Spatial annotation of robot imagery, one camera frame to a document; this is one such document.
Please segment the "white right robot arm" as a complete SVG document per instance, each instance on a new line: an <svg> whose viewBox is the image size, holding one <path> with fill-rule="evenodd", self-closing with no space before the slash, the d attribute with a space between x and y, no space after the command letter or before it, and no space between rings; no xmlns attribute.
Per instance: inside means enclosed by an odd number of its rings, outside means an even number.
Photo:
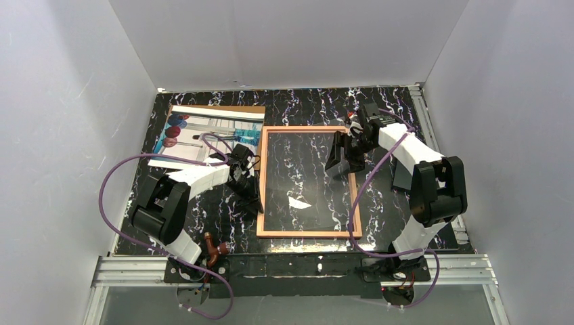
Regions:
<svg viewBox="0 0 574 325"><path fill-rule="evenodd" d="M366 123L359 129L334 133L325 168L345 158L350 172L360 171L365 153L375 148L387 151L383 161L394 156L412 176L411 215L385 257L417 259L438 232L468 208L464 164L457 156L446 157L428 147L403 123Z"/></svg>

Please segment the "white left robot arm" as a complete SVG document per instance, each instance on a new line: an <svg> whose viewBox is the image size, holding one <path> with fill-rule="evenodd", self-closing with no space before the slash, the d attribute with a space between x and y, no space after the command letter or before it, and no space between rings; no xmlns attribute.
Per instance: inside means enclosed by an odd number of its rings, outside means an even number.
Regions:
<svg viewBox="0 0 574 325"><path fill-rule="evenodd" d="M231 188L248 212L264 212L259 179L251 173L250 165L217 162L210 158L203 165L192 165L164 175L149 175L129 213L129 221L170 255L195 264L202 249L184 230L188 202L220 185Z"/></svg>

